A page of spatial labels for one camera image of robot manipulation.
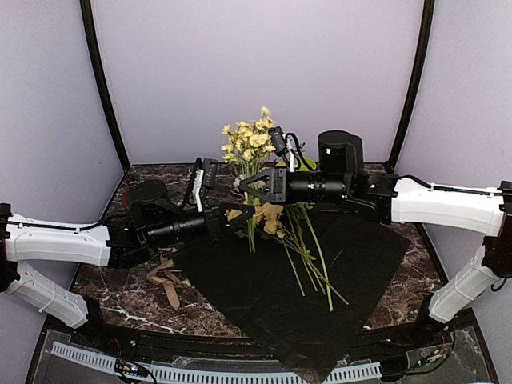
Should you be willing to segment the pink fake flower stem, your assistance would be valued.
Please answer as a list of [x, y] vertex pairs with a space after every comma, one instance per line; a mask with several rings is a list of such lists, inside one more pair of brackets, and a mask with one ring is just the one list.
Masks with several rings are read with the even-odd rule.
[[319, 290], [321, 291], [321, 288], [318, 286], [317, 279], [310, 268], [310, 262], [313, 261], [315, 264], [317, 258], [306, 244], [305, 235], [308, 234], [311, 236], [311, 234], [297, 205], [298, 203], [284, 207], [284, 222], [278, 229], [278, 242], [281, 243], [280, 238], [284, 237], [290, 252], [293, 251], [298, 254], [314, 290], [318, 292]]
[[282, 238], [280, 238], [280, 239], [281, 239], [281, 243], [282, 243], [282, 244], [283, 244], [283, 246], [284, 246], [284, 249], [285, 249], [285, 252], [286, 252], [286, 256], [287, 256], [287, 258], [288, 258], [288, 260], [289, 260], [289, 263], [290, 263], [291, 269], [292, 269], [292, 271], [293, 271], [294, 277], [295, 277], [295, 279], [296, 279], [296, 282], [297, 282], [297, 284], [298, 284], [298, 288], [299, 288], [299, 291], [300, 291], [300, 293], [301, 293], [301, 296], [302, 296], [302, 297], [305, 297], [305, 296], [306, 296], [306, 293], [305, 293], [305, 291], [304, 291], [304, 289], [303, 289], [301, 279], [300, 279], [300, 277], [298, 276], [298, 272], [297, 272], [296, 266], [295, 266], [295, 264], [294, 264], [294, 261], [293, 261], [293, 259], [292, 259], [292, 257], [291, 257], [289, 247], [288, 247], [288, 245], [286, 244], [286, 241], [285, 241], [284, 237], [282, 237]]

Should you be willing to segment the black wrapping paper sheet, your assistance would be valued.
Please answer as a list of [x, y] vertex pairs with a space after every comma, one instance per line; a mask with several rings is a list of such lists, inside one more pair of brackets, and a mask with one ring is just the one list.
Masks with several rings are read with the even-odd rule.
[[302, 297], [285, 251], [258, 239], [251, 253], [237, 236], [191, 242], [176, 257], [200, 294], [257, 344], [277, 354], [285, 368], [307, 382], [323, 382], [340, 351], [372, 315], [400, 266], [410, 241], [387, 226], [346, 214], [310, 214], [326, 258], [330, 281], [350, 303], [314, 291], [293, 254]]

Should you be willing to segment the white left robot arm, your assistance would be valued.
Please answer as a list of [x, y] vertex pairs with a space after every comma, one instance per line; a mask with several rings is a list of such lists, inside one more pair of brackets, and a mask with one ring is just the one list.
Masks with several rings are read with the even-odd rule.
[[153, 179], [128, 189], [125, 213], [95, 224], [44, 222], [13, 214], [1, 205], [1, 290], [67, 327], [81, 330], [96, 349], [113, 341], [103, 324], [99, 305], [73, 294], [37, 272], [29, 262], [77, 262], [113, 269], [130, 269], [148, 261], [153, 252], [190, 239], [207, 236], [215, 241], [235, 232], [255, 212], [249, 205], [204, 204], [184, 210], [170, 201], [166, 184]]

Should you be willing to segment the yellow fake flower stem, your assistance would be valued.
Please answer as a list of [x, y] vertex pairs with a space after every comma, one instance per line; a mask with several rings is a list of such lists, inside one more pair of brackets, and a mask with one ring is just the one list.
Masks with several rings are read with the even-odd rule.
[[320, 242], [318, 240], [318, 237], [316, 235], [316, 232], [314, 230], [313, 224], [310, 220], [310, 217], [308, 215], [309, 206], [305, 203], [299, 203], [297, 205], [298, 210], [301, 212], [302, 218], [305, 220], [306, 225], [310, 231], [310, 234], [312, 236], [312, 239], [314, 241], [314, 244], [316, 246], [316, 250], [318, 253], [321, 269], [317, 268], [313, 261], [310, 262], [310, 268], [311, 271], [314, 273], [315, 278], [317, 279], [318, 286], [321, 288], [321, 291], [326, 296], [329, 312], [334, 311], [334, 304], [331, 294], [331, 285], [329, 281], [329, 275], [326, 268], [325, 259], [323, 256], [322, 248], [320, 245]]

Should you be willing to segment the small yellow blossom spray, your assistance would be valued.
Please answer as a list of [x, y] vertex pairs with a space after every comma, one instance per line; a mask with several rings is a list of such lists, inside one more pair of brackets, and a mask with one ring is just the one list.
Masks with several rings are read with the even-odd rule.
[[[235, 179], [241, 181], [262, 171], [267, 160], [274, 152], [268, 135], [269, 128], [274, 127], [271, 112], [262, 108], [262, 116], [257, 121], [238, 122], [236, 129], [230, 125], [224, 126], [222, 132], [228, 137], [228, 143], [221, 147], [225, 152], [223, 159], [230, 165]], [[263, 223], [263, 231], [274, 235], [278, 232], [278, 218], [282, 207], [273, 208], [269, 203], [260, 200], [248, 193], [244, 193], [244, 203], [255, 208], [255, 214], [247, 221], [247, 236], [249, 252], [255, 252], [255, 230]]]

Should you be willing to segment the beige ribbon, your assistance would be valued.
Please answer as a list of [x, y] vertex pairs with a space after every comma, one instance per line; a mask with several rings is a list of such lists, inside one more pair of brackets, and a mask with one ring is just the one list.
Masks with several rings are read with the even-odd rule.
[[146, 275], [146, 280], [151, 284], [163, 287], [167, 301], [173, 310], [178, 310], [181, 305], [176, 287], [193, 287], [188, 278], [178, 276], [180, 273], [181, 271], [175, 268], [172, 258], [165, 257], [163, 253], [158, 253], [158, 264]]

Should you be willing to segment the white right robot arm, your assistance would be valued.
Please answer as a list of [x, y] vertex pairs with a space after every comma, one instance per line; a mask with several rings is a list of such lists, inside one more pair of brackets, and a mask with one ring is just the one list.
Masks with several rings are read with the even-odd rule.
[[327, 203], [368, 222], [413, 223], [434, 229], [434, 249], [450, 279], [424, 301], [408, 330], [427, 346], [439, 325], [493, 284], [511, 278], [511, 184], [474, 188], [425, 182], [413, 175], [368, 174], [362, 139], [342, 130], [318, 136], [318, 170], [298, 171], [293, 160], [241, 181], [240, 190], [268, 203]]

